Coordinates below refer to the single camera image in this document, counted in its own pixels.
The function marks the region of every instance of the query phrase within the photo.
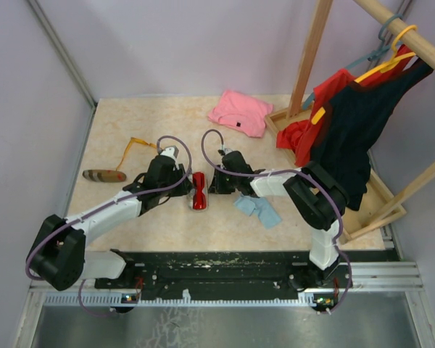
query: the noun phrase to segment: wooden rack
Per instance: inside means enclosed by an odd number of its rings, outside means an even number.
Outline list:
[[[279,131],[282,131],[291,123],[306,120],[310,116],[310,110],[300,112],[300,109],[332,1],[333,0],[316,1],[310,31],[304,43],[297,81],[291,93],[289,106],[285,109],[273,112],[265,118],[266,125],[274,136],[277,136]],[[377,0],[354,1],[381,24],[384,24],[394,15],[393,12],[380,4]],[[408,24],[397,18],[391,21],[387,28],[391,33],[397,35],[407,26]],[[414,30],[410,30],[404,34],[401,41],[435,70],[434,45]],[[280,151],[284,152],[291,164],[294,164],[295,155],[292,150],[281,149]],[[401,204],[433,178],[435,178],[435,162],[401,192],[394,196],[379,176],[371,170],[370,180],[367,184],[368,192],[362,198],[360,210],[353,212],[347,209],[344,215],[345,228],[342,241],[345,242],[356,239],[377,228],[388,225],[405,215],[406,211]]]

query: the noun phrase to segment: wooden rod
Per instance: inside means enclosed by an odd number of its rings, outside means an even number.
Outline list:
[[[297,81],[291,92],[289,111],[286,118],[295,116],[302,104],[303,96],[305,94],[306,85],[310,78],[312,65],[318,52],[318,47],[324,27],[326,26],[328,13],[331,10],[333,0],[317,0],[314,8],[314,14],[311,18],[310,32],[307,34],[306,41],[304,42],[302,59],[298,66]]]
[[[354,1],[381,24],[384,24],[394,14],[377,0]],[[401,33],[407,26],[407,23],[397,18],[389,24],[388,30],[394,35],[397,35]],[[434,45],[428,42],[415,30],[410,30],[406,34],[404,34],[401,38],[401,41],[410,49],[412,49],[418,55],[418,57],[420,57],[435,70]]]
[[[386,217],[392,212],[398,205],[403,203],[406,199],[410,198],[413,194],[423,188],[428,182],[435,178],[435,162],[425,169],[416,179],[414,179],[409,185],[407,185],[401,192],[395,197],[390,199],[382,208],[380,208],[372,217],[370,217],[368,223],[376,222]]]

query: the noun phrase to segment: red clothing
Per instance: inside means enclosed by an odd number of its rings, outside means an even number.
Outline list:
[[[397,56],[410,53],[411,50],[405,45],[401,45],[398,49]],[[411,58],[403,59],[399,61],[397,66],[386,72],[376,72],[369,76],[360,84],[361,86],[373,86],[378,85],[385,80],[388,80],[395,76],[397,73],[403,71],[407,63]],[[354,81],[355,77],[349,73],[346,69],[340,69],[334,75],[332,75],[325,82],[314,88],[314,105],[311,110],[309,120],[294,122],[279,132],[277,135],[277,147],[279,149],[291,149],[295,152],[296,162],[295,165],[302,167],[310,161],[310,150],[316,137],[318,136],[320,129],[324,123],[324,117],[319,120],[315,125],[311,123],[312,117],[315,113],[326,103],[340,92],[348,83]]]

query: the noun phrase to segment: clothes hanger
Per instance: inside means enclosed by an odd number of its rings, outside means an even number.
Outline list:
[[[378,60],[380,58],[382,58],[383,55],[385,55],[385,53],[387,53],[390,50],[391,45],[387,45],[385,46],[385,36],[384,36],[384,31],[386,30],[386,28],[389,26],[389,24],[391,22],[393,22],[395,19],[403,19],[402,14],[394,14],[393,16],[391,16],[385,23],[384,25],[382,25],[382,28],[380,28],[380,30],[378,31],[378,39],[381,41],[380,46],[377,49],[374,49],[371,53],[366,54],[365,56],[362,56],[361,58],[356,59],[354,62],[349,63],[344,69],[346,70],[351,70],[352,68],[356,67],[357,65],[361,64],[362,62],[365,62],[366,60],[368,60],[369,62],[373,62],[375,60]],[[304,101],[303,105],[302,105],[302,110],[308,110],[308,108],[310,107],[311,103],[314,101],[314,92],[312,92],[307,99]]]
[[[361,75],[359,78],[356,78],[355,82],[359,83],[363,80],[365,80],[366,78],[368,78],[369,76],[372,76],[373,74],[377,73],[378,71],[380,71],[381,73],[387,72],[391,69],[393,69],[394,67],[397,66],[397,64],[403,60],[403,59],[407,59],[410,57],[414,57],[415,53],[414,52],[410,52],[410,53],[406,53],[406,54],[402,54],[401,56],[397,57],[397,52],[398,52],[398,48],[397,48],[397,43],[398,41],[401,39],[401,37],[406,34],[406,32],[408,32],[409,30],[417,30],[418,26],[417,25],[410,25],[408,27],[406,27],[401,33],[399,33],[397,35],[397,37],[393,40],[393,42],[391,43],[391,49],[393,50],[393,55],[391,56],[391,59],[388,60],[385,63],[382,63],[376,67],[374,67],[373,69],[367,71],[365,74]],[[311,119],[311,123],[313,125],[317,124],[319,122],[319,120],[322,118],[322,116],[324,116],[324,114],[326,113],[326,109],[324,109],[323,107],[321,107],[314,115],[314,117]]]

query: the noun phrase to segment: hanging clothes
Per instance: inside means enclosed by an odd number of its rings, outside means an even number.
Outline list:
[[[359,210],[370,177],[367,151],[381,135],[394,108],[433,69],[418,59],[410,68],[374,86],[354,81],[323,105],[326,113],[310,158],[348,192],[348,207]]]
[[[405,45],[401,45],[398,49],[397,56],[410,52],[411,50],[409,48],[407,48]],[[400,61],[393,69],[387,72],[375,73],[361,82],[361,85],[373,86],[392,78],[396,74],[402,72],[410,60],[411,58]],[[314,88],[315,99],[311,110],[310,119],[292,123],[283,131],[278,133],[276,146],[279,149],[293,150],[296,156],[296,166],[302,167],[310,161],[311,146],[318,136],[323,124],[323,120],[320,119],[316,125],[313,125],[310,122],[311,118],[324,105],[324,103],[340,92],[345,86],[348,85],[348,83],[354,81],[355,78],[356,77],[351,75],[348,70],[340,69],[328,80]]]

